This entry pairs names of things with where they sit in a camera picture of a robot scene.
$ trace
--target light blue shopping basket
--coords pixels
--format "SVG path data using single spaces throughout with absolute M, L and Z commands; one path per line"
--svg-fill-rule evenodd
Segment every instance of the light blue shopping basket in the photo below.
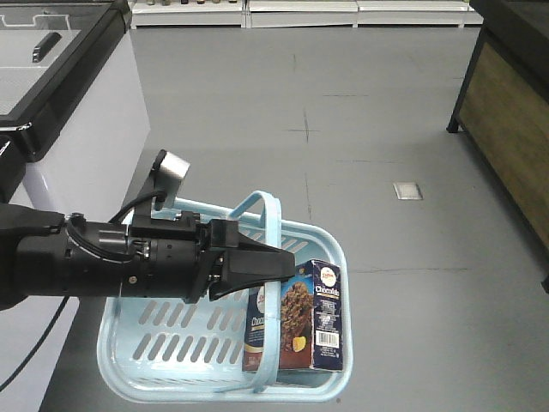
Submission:
M 261 215 L 246 212 L 263 200 Z M 335 239 L 319 227 L 283 221 L 281 204 L 255 191 L 236 209 L 176 199 L 155 217 L 174 219 L 179 210 L 239 220 L 252 239 L 294 253 L 296 264 L 322 259 L 341 267 L 343 371 L 278 371 L 281 285 L 265 285 L 265 339 L 256 373 L 242 371 L 247 291 L 195 305 L 181 299 L 109 298 L 101 321 L 97 358 L 101 375 L 119 396 L 140 403 L 323 402 L 347 384 L 353 339 L 347 263 Z

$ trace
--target product box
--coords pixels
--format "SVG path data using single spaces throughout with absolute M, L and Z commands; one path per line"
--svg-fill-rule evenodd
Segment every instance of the product box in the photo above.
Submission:
M 310 260 L 281 288 L 280 369 L 343 368 L 340 268 Z M 263 288 L 250 290 L 244 332 L 243 370 L 256 371 L 264 334 Z

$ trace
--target black cable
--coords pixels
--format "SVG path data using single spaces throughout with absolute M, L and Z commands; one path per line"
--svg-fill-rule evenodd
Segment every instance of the black cable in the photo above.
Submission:
M 77 227 L 73 223 L 73 217 L 70 217 L 67 220 L 67 233 L 70 238 L 77 246 L 81 247 L 83 250 L 92 253 L 98 258 L 112 260 L 113 262 L 128 263 L 134 258 L 134 253 L 118 253 L 115 251 L 108 251 L 103 249 L 100 246 L 94 245 L 92 242 L 87 240 L 84 236 L 78 232 Z
M 126 216 L 130 210 L 132 210 L 135 206 L 153 199 L 154 197 L 159 198 L 161 202 L 164 202 L 166 200 L 167 193 L 166 191 L 151 191 L 149 193 L 142 194 L 138 197 L 136 197 L 134 200 L 126 203 L 110 220 L 109 223 L 120 223 L 121 218 Z
M 42 333 L 42 336 L 40 339 L 36 342 L 34 347 L 31 349 L 31 351 L 28 353 L 28 355 L 25 357 L 23 362 L 13 371 L 13 373 L 7 378 L 1 385 L 0 385 L 0 392 L 3 391 L 8 387 L 9 384 L 13 382 L 15 378 L 17 378 L 17 375 L 21 373 L 21 371 L 25 368 L 27 363 L 33 358 L 33 356 L 38 352 L 38 349 L 40 349 L 40 346 L 42 346 L 42 343 L 44 343 L 45 339 L 50 335 L 51 330 L 53 329 L 53 326 L 59 319 L 59 316 L 61 316 L 61 312 L 67 305 L 67 302 L 69 301 L 69 296 L 63 297 L 63 300 L 61 300 L 61 303 L 59 304 L 59 307 L 57 308 L 55 314 L 53 315 L 53 318 L 51 318 L 50 323 L 45 328 L 44 333 Z

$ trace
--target basket slot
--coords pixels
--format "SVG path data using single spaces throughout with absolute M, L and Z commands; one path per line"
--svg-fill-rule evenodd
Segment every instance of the basket slot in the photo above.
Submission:
M 244 294 L 244 290 L 239 290 L 238 292 L 235 292 L 233 294 L 234 295 L 234 301 L 238 302 L 242 298 L 243 294 Z
M 290 251 L 291 253 L 297 253 L 307 245 L 309 245 L 309 242 L 299 242 L 296 246 L 294 246 L 292 249 L 289 249 L 288 251 Z
M 195 350 L 193 351 L 192 355 L 190 356 L 191 362 L 198 361 L 198 358 L 200 354 L 202 353 L 202 349 L 204 348 L 204 345 L 206 345 L 206 338 L 202 336 L 200 339 L 198 339 L 198 343 L 195 346 Z
M 162 306 L 160 307 L 160 310 L 158 311 L 158 313 L 156 314 L 156 317 L 153 320 L 154 326 L 158 326 L 162 322 L 169 308 L 170 308 L 170 304 L 168 302 L 164 302 L 162 304 Z
M 257 233 L 255 233 L 255 234 L 252 234 L 252 235 L 251 235 L 251 238 L 254 239 L 254 240 L 256 240 L 256 241 L 258 241 L 258 242 L 260 241 L 260 239 L 261 239 L 262 237 L 263 237 L 263 233 L 261 233 L 261 232 L 257 232 Z
M 242 329 L 242 326 L 244 325 L 244 319 L 246 318 L 246 310 L 241 309 L 238 311 L 238 315 L 234 319 L 234 322 L 232 323 L 232 331 L 236 332 L 237 330 Z
M 185 313 L 185 316 L 183 317 L 183 320 L 181 321 L 181 327 L 186 328 L 189 326 L 189 322 L 192 319 L 192 316 L 196 312 L 196 305 L 190 305 L 189 309 L 187 310 L 187 313 Z
M 222 312 L 223 312 L 223 308 L 221 306 L 217 306 L 214 309 L 214 311 L 212 312 L 212 316 L 209 317 L 208 324 L 206 325 L 206 327 L 209 330 L 212 330 L 214 328 L 215 324 L 217 323 L 217 319 L 219 318 Z
M 178 346 L 179 343 L 179 335 L 172 336 L 172 340 L 170 343 L 168 343 L 168 346 L 166 350 L 164 351 L 164 354 L 162 355 L 163 361 L 168 361 L 172 357 L 173 351 Z
M 175 309 L 173 309 L 172 315 L 169 317 L 168 321 L 166 322 L 166 326 L 174 326 L 176 321 L 179 318 L 179 315 L 181 314 L 181 311 L 183 311 L 184 304 L 183 303 L 177 303 L 175 305 Z
M 138 359 L 141 359 L 143 356 L 143 353 L 145 352 L 145 349 L 148 346 L 148 343 L 151 342 L 151 334 L 147 333 L 145 336 L 141 339 L 139 344 L 137 345 L 136 351 L 133 354 L 133 358 L 137 361 Z
M 234 345 L 234 349 L 231 353 L 231 358 L 229 359 L 229 363 L 231 363 L 232 365 L 237 363 L 238 358 L 242 354 L 242 345 L 242 342 L 236 342 L 236 345 Z
M 217 363 L 223 363 L 225 360 L 226 354 L 229 351 L 229 348 L 231 347 L 231 339 L 225 339 L 223 342 L 223 346 L 221 347 L 220 352 L 217 354 Z
M 297 239 L 290 239 L 288 240 L 286 243 L 283 243 L 282 244 L 282 249 L 284 249 L 285 251 L 287 251 L 287 249 L 289 247 L 291 247 L 292 245 L 294 245 L 298 240 Z
M 155 384 L 155 385 L 200 385 L 204 383 L 217 384 L 219 382 L 236 383 L 236 379 L 170 379 L 170 378 L 139 378 L 137 380 L 141 384 Z
M 150 361 L 154 361 L 154 358 L 156 358 L 156 355 L 160 352 L 160 348 L 162 348 L 162 345 L 164 344 L 165 340 L 166 340 L 166 335 L 164 335 L 163 333 L 160 333 L 157 336 L 156 342 L 151 348 L 151 351 L 148 353 L 148 359 Z
M 145 310 L 143 311 L 142 315 L 139 317 L 139 324 L 147 323 L 155 307 L 156 307 L 156 300 L 151 300 L 150 302 L 148 302 L 148 305 L 145 307 Z
M 234 312 L 233 309 L 229 309 L 228 311 L 225 312 L 225 316 L 223 317 L 223 320 L 221 320 L 221 323 L 220 323 L 220 330 L 225 330 L 226 327 L 229 325 L 229 322 L 231 322 L 233 312 Z
M 177 360 L 178 362 L 183 362 L 185 359 L 185 356 L 187 355 L 187 352 L 189 352 L 190 345 L 192 345 L 192 336 L 187 336 L 185 339 L 185 342 L 183 342 L 183 346 L 179 350 Z
M 217 349 L 217 345 L 220 344 L 220 340 L 218 337 L 214 337 L 212 339 L 212 342 L 209 344 L 208 351 L 204 355 L 204 362 L 209 363 L 212 360 L 212 357 L 214 356 L 214 352 Z

